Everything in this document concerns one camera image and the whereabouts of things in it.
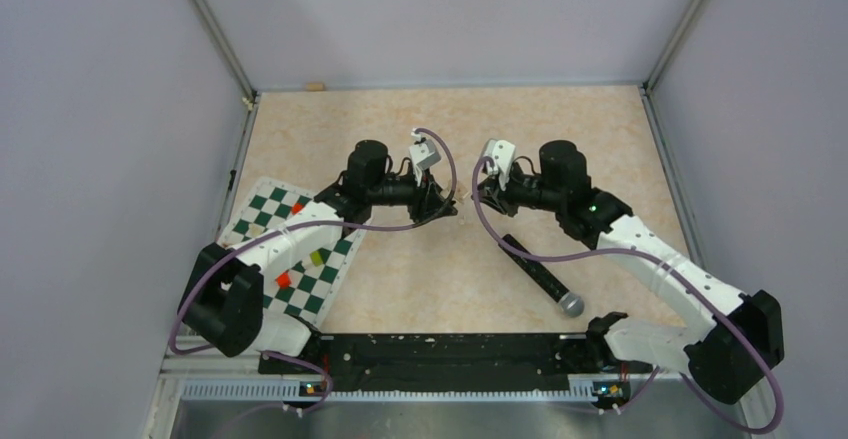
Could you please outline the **white earbud charging case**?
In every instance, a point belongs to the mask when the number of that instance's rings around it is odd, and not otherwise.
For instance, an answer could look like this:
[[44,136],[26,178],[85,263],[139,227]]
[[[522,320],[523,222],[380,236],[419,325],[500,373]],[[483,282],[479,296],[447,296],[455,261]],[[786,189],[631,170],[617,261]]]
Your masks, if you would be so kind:
[[446,189],[446,193],[450,194],[450,191],[453,191],[453,198],[458,201],[462,201],[465,194],[465,188],[462,184],[457,184],[454,188],[448,187]]

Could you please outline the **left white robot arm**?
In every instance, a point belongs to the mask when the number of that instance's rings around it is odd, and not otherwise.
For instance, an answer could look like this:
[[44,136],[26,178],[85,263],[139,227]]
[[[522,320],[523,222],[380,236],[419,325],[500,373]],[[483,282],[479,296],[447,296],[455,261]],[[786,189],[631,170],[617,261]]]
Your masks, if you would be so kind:
[[379,231],[370,222],[376,207],[406,207],[410,221],[399,231],[456,215],[454,194],[444,193],[431,172],[441,159],[447,160],[452,174],[457,172],[449,147],[426,128],[414,130],[412,136],[406,172],[392,171],[385,144],[362,140],[338,178],[290,219],[234,247],[204,247],[169,334],[171,351],[185,354],[177,335],[186,325],[206,341],[194,352],[215,349],[226,357],[245,351],[281,354],[297,372],[314,369],[321,356],[319,331],[296,315],[266,311],[265,283],[356,230]]

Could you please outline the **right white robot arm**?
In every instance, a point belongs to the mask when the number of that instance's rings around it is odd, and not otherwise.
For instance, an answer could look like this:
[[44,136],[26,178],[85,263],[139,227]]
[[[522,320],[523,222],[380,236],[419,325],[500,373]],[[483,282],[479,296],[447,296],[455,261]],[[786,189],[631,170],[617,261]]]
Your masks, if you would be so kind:
[[589,363],[600,371],[623,361],[660,366],[723,404],[739,402],[766,382],[782,404],[774,374],[784,358],[778,300],[764,290],[748,294],[721,281],[664,242],[628,204],[593,186],[574,143],[550,141],[539,159],[540,172],[527,174],[516,164],[513,143],[490,139],[484,145],[474,171],[486,177],[472,197],[490,236],[498,235],[485,206],[509,217],[522,207],[551,212],[561,230],[585,246],[584,256],[610,258],[684,322],[673,327],[610,313],[590,326]]

